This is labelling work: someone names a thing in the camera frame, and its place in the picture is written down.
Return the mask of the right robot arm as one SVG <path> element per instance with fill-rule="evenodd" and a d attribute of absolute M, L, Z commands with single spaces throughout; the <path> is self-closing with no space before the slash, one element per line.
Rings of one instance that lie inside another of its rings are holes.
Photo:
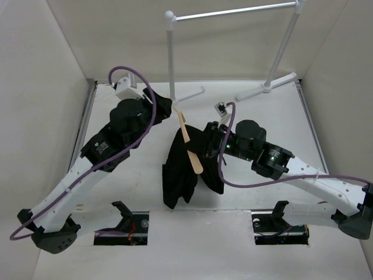
<path fill-rule="evenodd" d="M 220 153 L 251 162 L 256 174 L 270 184 L 287 183 L 321 201 L 313 205 L 278 201 L 270 216 L 279 231 L 303 224 L 338 228 L 355 239 L 367 240 L 372 229 L 372 183 L 352 184 L 348 176 L 331 176 L 302 161 L 292 152 L 267 142 L 266 130 L 252 120 L 240 121 L 235 131 L 217 121 L 204 129 L 204 156 Z"/>

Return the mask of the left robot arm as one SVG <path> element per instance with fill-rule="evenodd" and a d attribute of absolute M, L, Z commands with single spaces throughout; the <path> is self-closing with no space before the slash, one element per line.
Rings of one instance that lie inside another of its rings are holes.
<path fill-rule="evenodd" d="M 85 195 L 129 158 L 145 132 L 171 115 L 172 100 L 145 88 L 138 97 L 121 100 L 110 111 L 109 122 L 85 144 L 74 165 L 51 193 L 17 218 L 31 230 L 33 243 L 58 254 L 80 236 L 92 232 L 126 232 L 133 214 L 121 201 L 105 210 L 84 211 Z"/>

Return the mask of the black trousers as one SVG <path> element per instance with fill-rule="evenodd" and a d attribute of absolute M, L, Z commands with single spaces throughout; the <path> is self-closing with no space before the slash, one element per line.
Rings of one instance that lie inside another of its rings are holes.
<path fill-rule="evenodd" d="M 218 174 L 217 156 L 208 158 L 202 156 L 205 134 L 198 128 L 186 126 L 190 142 L 185 143 L 182 131 L 179 129 L 171 144 L 167 160 L 162 165 L 163 202 L 170 209 L 175 208 L 178 199 L 182 197 L 188 203 L 195 191 L 198 178 L 212 191 L 222 195 L 224 183 Z M 187 149 L 198 155 L 203 167 L 202 174 L 197 175 L 188 156 Z"/>

